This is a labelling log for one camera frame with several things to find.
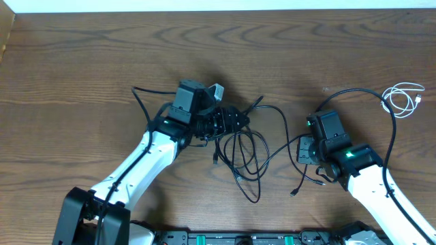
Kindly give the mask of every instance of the coiled white cable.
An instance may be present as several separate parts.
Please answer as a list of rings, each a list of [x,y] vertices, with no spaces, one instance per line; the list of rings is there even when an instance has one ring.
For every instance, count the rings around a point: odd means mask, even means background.
[[[398,88],[398,86],[400,85],[412,85],[414,87],[418,87],[418,88]],[[387,88],[384,92],[382,97],[386,100],[389,99],[391,105],[393,107],[395,107],[396,109],[400,110],[399,113],[395,113],[395,117],[396,118],[405,118],[407,116],[409,116],[410,114],[414,113],[414,110],[416,109],[416,107],[418,107],[418,104],[421,102],[421,95],[418,93],[415,96],[415,101],[413,101],[413,99],[410,97],[410,95],[408,95],[406,92],[407,91],[425,91],[425,88],[423,85],[421,84],[416,84],[413,82],[400,82],[398,84],[395,84],[394,86]],[[402,108],[400,106],[397,106],[393,101],[392,101],[392,95],[395,94],[401,94],[406,96],[407,98],[407,105]],[[386,107],[386,105],[381,102],[381,105],[383,106],[383,109],[389,113],[388,108]]]

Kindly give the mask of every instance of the wood grain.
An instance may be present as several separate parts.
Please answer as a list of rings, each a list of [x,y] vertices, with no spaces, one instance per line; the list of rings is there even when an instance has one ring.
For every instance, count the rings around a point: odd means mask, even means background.
[[[0,66],[0,243],[50,243],[63,198],[90,188],[136,147],[145,127],[130,86],[173,91],[181,78],[225,86],[240,108],[264,95],[291,135],[332,93],[426,87],[413,116],[398,120],[390,160],[397,184],[436,226],[435,10],[21,14]],[[171,96],[142,95],[154,114]],[[379,101],[335,99],[356,142],[381,156],[391,134]],[[253,113],[271,150],[285,143],[280,115]],[[189,148],[160,173],[133,219],[192,230],[331,228],[356,220],[379,228],[338,185],[299,183],[287,153],[271,162],[262,197],[249,203],[213,148]]]

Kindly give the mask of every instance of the tangled cable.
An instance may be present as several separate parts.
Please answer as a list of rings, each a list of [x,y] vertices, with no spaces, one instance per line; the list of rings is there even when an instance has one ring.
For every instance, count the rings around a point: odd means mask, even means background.
[[[305,167],[305,170],[303,172],[303,171],[301,171],[296,166],[294,160],[292,159],[290,144],[292,142],[294,142],[295,140],[297,140],[297,139],[299,139],[299,138],[301,138],[303,136],[306,136],[307,134],[302,134],[302,135],[296,136],[295,138],[290,140],[289,139],[289,132],[287,130],[287,121],[286,121],[285,114],[278,107],[276,107],[276,106],[273,106],[273,105],[258,105],[258,103],[261,102],[261,100],[263,98],[264,98],[263,96],[259,97],[259,99],[257,99],[250,107],[248,107],[245,111],[243,111],[243,113],[245,115],[248,115],[251,111],[262,109],[262,108],[270,108],[270,109],[274,109],[274,110],[278,111],[278,113],[280,113],[280,115],[282,116],[283,122],[284,122],[284,125],[285,125],[285,132],[286,132],[286,141],[287,141],[287,143],[284,144],[282,147],[280,147],[279,149],[277,149],[274,153],[272,153],[270,155],[270,150],[269,150],[268,144],[266,143],[265,138],[260,133],[258,133],[256,131],[252,131],[250,129],[250,127],[246,126],[245,127],[246,130],[238,131],[238,132],[232,134],[225,141],[224,146],[223,146],[223,150],[221,150],[221,145],[220,145],[223,137],[215,139],[215,153],[214,153],[214,156],[213,156],[214,161],[216,161],[218,159],[218,157],[219,157],[232,170],[233,177],[234,177],[235,182],[238,185],[239,189],[242,191],[244,196],[250,202],[252,202],[252,203],[257,203],[259,201],[259,199],[260,199],[260,193],[261,193],[260,178],[262,176],[264,176],[264,174],[266,173],[266,170],[268,169],[268,166],[269,166],[269,163],[270,163],[271,159],[276,154],[278,154],[281,150],[283,150],[285,147],[287,147],[287,151],[288,151],[289,158],[291,160],[292,165],[295,167],[295,169],[298,171],[298,173],[300,173],[302,175],[302,180],[301,180],[300,184],[298,185],[298,187],[296,189],[294,189],[291,192],[291,196],[294,196],[294,195],[297,194],[298,190],[300,189],[300,187],[302,185],[302,181],[304,179],[307,179],[307,180],[312,181],[312,182],[314,182],[316,184],[319,184],[319,185],[325,185],[321,180],[314,180],[314,179],[308,177],[306,175],[307,166]],[[251,147],[253,149],[253,152],[250,154],[251,156],[249,156],[249,157],[246,157],[246,154],[244,153],[244,145],[243,145],[243,142],[242,142],[242,136],[248,137],[249,141],[251,142]],[[254,140],[255,137],[258,138],[261,141],[261,143],[265,147],[265,151],[266,151],[267,159],[265,160],[265,162],[263,162],[263,164],[260,167],[259,167],[258,156],[256,154],[256,149],[255,149],[255,140]],[[239,150],[240,150],[240,153],[241,153],[242,159],[243,159],[243,165],[242,166],[235,166],[235,164],[234,164],[235,152],[236,152],[236,138],[238,140]],[[229,156],[227,155],[227,146],[229,145],[229,143],[231,141],[233,141],[232,142],[232,156],[231,156],[231,158],[229,158]],[[255,163],[255,168],[256,168],[255,171],[251,171],[248,168],[248,165],[250,163],[252,163],[252,162]],[[250,176],[250,177],[242,174],[241,173],[242,169],[245,169],[247,171],[247,173],[248,173],[248,176]],[[249,182],[258,182],[258,195],[257,195],[256,199],[252,199],[252,198],[250,198],[247,195],[247,193],[244,191],[244,189],[240,185],[239,179],[246,180],[246,181],[249,181]]]

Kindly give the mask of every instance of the cable connector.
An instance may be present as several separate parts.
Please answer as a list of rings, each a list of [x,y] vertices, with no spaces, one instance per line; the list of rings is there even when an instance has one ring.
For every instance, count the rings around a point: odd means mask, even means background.
[[[297,195],[298,191],[299,191],[299,188],[294,189],[293,191],[291,191],[290,196],[291,196],[291,197],[295,197],[295,196]]]
[[[218,153],[217,152],[213,153],[213,164],[214,165],[218,164]]]
[[[416,103],[420,103],[420,102],[421,102],[421,97],[422,97],[421,94],[416,94],[415,102],[416,102]]]

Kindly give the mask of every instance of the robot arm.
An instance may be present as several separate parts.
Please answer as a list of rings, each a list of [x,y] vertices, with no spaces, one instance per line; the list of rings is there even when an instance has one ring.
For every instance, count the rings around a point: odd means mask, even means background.
[[[90,191],[75,187],[67,194],[52,244],[92,244],[96,239],[105,245],[150,244],[154,235],[129,223],[130,212],[150,183],[193,136],[213,140],[249,123],[236,108],[217,107],[223,90],[218,84],[206,88],[193,80],[182,80],[168,115],[158,112],[139,145],[113,173]],[[84,223],[94,218],[103,224],[100,232]]]
[[[427,244],[386,194],[382,178],[382,159],[368,144],[353,146],[335,111],[320,111],[307,117],[312,137],[302,138],[298,150],[298,162],[320,164],[329,182],[338,182],[345,191],[373,215],[393,244]],[[405,211],[424,230],[433,242],[436,231],[415,209],[387,172],[388,184]]]
[[[149,143],[149,132],[145,132],[138,147],[102,182],[91,188],[94,196],[105,200],[112,184],[145,150]],[[117,190],[112,194],[109,203],[124,203],[126,209],[133,211],[136,202],[149,187],[156,176],[173,162],[177,154],[177,142],[171,140],[169,135],[158,131],[153,132],[153,143],[149,152],[124,177]]]
[[[386,188],[382,180],[382,168],[376,165],[359,171],[359,176],[351,176],[348,191],[374,217],[393,244],[427,244],[411,223],[397,208],[392,198],[386,197]],[[424,232],[436,242],[436,230],[417,211],[404,196],[389,174],[388,183],[394,189],[395,197]]]

